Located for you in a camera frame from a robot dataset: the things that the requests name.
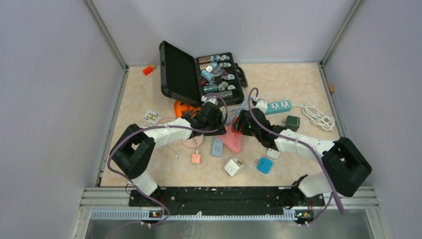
white wall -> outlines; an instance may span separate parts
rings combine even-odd
[[[354,0],[94,0],[129,65],[159,61],[166,40],[199,57],[319,61]]]
[[[70,236],[122,70],[82,0],[0,3],[0,238]]]
[[[394,238],[421,238],[422,1],[371,0],[327,71]]]

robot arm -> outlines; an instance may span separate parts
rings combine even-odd
[[[325,169],[338,193],[351,197],[372,172],[372,168],[362,156],[353,142],[341,137],[337,141],[321,140],[295,133],[280,125],[271,125],[265,118],[267,103],[259,100],[252,109],[254,116],[266,128],[295,141],[273,134],[262,129],[252,118],[249,110],[242,110],[233,124],[232,131],[243,135],[254,136],[267,149],[279,152],[291,152],[310,160],[316,160],[309,148],[298,141],[308,144],[322,159]],[[331,192],[332,189],[325,175],[321,172],[315,175],[302,176],[293,183],[306,197]]]
[[[258,121],[266,128],[278,134],[296,139],[296,141],[276,137],[263,130],[252,118],[250,111],[247,110],[241,111],[233,124],[232,131],[257,138],[267,149],[292,152],[315,160],[315,156],[311,151],[304,145],[298,144],[297,141],[300,140],[307,143],[322,158],[324,167],[333,181],[336,190],[344,196],[353,196],[358,187],[371,173],[372,168],[352,141],[345,137],[341,137],[337,141],[320,140],[295,133],[284,126],[271,125],[264,115],[267,108],[268,104],[264,100],[255,102],[252,111]],[[172,125],[183,126],[184,128],[175,128]],[[146,171],[151,154],[155,148],[202,134],[192,131],[191,129],[193,128],[200,130],[221,128],[213,133],[204,133],[205,136],[226,133],[225,128],[221,127],[222,112],[216,105],[216,99],[207,100],[194,117],[182,116],[173,122],[165,124],[165,126],[146,130],[131,137],[112,157],[123,173],[147,195],[151,195],[158,188],[157,183]],[[117,141],[116,145],[139,130],[140,127],[136,124],[130,125]],[[293,191],[297,191],[300,197],[302,195],[312,197],[316,194],[331,192],[331,187],[323,173],[302,176],[298,181],[293,183],[292,189]]]
[[[116,151],[112,156],[113,161],[128,179],[132,180],[145,194],[151,195],[158,188],[158,185],[146,171],[146,168],[155,148],[202,134],[192,131],[192,128],[206,131],[218,129],[213,133],[204,133],[205,136],[226,133],[222,125],[222,112],[216,104],[216,99],[208,99],[194,117],[191,115],[182,116],[173,122],[161,125],[161,127],[136,134]],[[131,134],[140,130],[141,128],[138,125],[131,124],[111,151]]]

open case lid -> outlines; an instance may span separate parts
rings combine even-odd
[[[161,92],[188,105],[201,104],[195,58],[163,41],[160,44]]]

green charger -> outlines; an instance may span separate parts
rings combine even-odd
[[[301,126],[301,118],[296,116],[287,116],[286,121],[284,121],[286,127],[293,132],[298,131],[299,126]]]

red block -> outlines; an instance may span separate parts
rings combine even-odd
[[[152,67],[148,66],[147,68],[143,69],[144,75],[148,75],[153,71]]]

